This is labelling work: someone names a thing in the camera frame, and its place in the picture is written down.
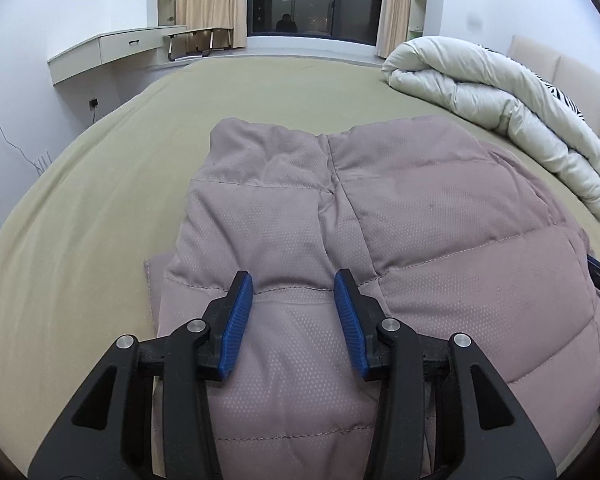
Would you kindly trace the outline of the mauve puffer hooded coat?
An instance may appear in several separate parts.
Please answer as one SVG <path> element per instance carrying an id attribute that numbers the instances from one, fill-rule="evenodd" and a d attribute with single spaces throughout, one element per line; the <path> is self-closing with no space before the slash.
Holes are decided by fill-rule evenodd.
<path id="1" fill-rule="evenodd" d="M 339 270 L 415 332 L 471 336 L 561 462 L 600 406 L 591 250 L 542 179 L 445 118 L 329 136 L 225 119 L 145 269 L 160 335 L 252 276 L 236 366 L 209 391 L 225 478 L 358 479 L 379 388 L 349 360 Z"/>

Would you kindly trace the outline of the olive green bed sheet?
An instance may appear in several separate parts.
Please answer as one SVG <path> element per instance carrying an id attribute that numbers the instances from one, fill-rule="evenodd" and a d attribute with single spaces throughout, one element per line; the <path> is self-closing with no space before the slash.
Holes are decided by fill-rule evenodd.
<path id="1" fill-rule="evenodd" d="M 431 116 L 516 156 L 584 229 L 588 210 L 532 159 L 391 89 L 374 68 L 307 58 L 203 60 L 154 82 L 88 128 L 0 231 L 2 451 L 26 469 L 114 338 L 160 335 L 145 263 L 174 248 L 189 183 L 219 122 L 329 136 Z"/>

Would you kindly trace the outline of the beige padded headboard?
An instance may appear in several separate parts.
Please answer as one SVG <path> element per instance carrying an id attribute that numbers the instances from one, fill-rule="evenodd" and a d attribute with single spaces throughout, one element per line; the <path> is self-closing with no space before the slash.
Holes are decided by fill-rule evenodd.
<path id="1" fill-rule="evenodd" d="M 600 74 L 575 58 L 525 36 L 513 36 L 507 55 L 564 90 L 600 137 Z"/>

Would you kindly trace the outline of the zebra print pillow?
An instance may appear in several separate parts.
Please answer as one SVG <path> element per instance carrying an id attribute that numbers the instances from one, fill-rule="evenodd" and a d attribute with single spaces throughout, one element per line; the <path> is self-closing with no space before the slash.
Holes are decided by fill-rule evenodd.
<path id="1" fill-rule="evenodd" d="M 475 46 L 465 64 L 472 79 L 509 93 L 543 119 L 564 118 L 567 112 L 584 119 L 565 92 L 504 54 Z"/>

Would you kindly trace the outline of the white folded duvet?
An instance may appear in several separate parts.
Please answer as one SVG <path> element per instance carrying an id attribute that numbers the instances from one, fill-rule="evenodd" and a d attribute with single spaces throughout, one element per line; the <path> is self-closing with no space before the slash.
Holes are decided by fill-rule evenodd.
<path id="1" fill-rule="evenodd" d="M 422 36 L 399 44 L 381 67 L 389 87 L 505 136 L 554 174 L 600 219 L 600 138 L 570 112 L 543 119 L 509 93 L 466 72 L 470 41 Z"/>

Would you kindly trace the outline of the white wifi router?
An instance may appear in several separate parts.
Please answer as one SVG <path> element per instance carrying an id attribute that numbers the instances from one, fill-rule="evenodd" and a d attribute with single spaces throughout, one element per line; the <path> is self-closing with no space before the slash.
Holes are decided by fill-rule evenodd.
<path id="1" fill-rule="evenodd" d="M 36 171 L 38 172 L 39 176 L 42 176 L 42 174 L 44 174 L 45 171 L 48 170 L 48 168 L 50 168 L 50 165 L 53 163 L 53 159 L 50 157 L 50 153 L 49 152 L 45 152 L 44 154 L 38 156 L 38 158 L 35 161 L 35 167 L 36 167 Z"/>

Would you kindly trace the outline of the right beige curtain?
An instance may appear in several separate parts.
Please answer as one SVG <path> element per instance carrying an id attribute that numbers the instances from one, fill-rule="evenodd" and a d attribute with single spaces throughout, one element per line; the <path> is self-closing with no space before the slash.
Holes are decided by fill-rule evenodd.
<path id="1" fill-rule="evenodd" d="M 405 40 L 412 0 L 381 0 L 376 55 L 386 58 Z"/>

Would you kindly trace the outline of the small folding lap table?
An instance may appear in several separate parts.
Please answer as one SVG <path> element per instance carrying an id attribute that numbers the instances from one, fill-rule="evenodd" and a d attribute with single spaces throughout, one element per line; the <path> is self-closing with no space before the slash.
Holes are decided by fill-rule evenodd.
<path id="1" fill-rule="evenodd" d="M 230 50 L 233 47 L 234 29 L 230 27 L 203 27 L 185 29 L 170 34 L 168 45 L 168 59 L 175 62 L 178 58 L 174 55 L 175 40 L 183 39 L 187 47 L 193 50 L 185 51 L 187 55 L 200 54 L 203 58 L 216 50 Z"/>

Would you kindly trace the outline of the white wall-mounted desk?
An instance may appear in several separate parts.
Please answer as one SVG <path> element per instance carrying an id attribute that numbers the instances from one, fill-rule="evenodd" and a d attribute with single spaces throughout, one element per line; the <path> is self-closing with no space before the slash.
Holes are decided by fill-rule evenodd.
<path id="1" fill-rule="evenodd" d="M 52 85 L 97 67 L 162 48 L 184 25 L 141 27 L 104 32 L 88 38 L 47 60 Z"/>

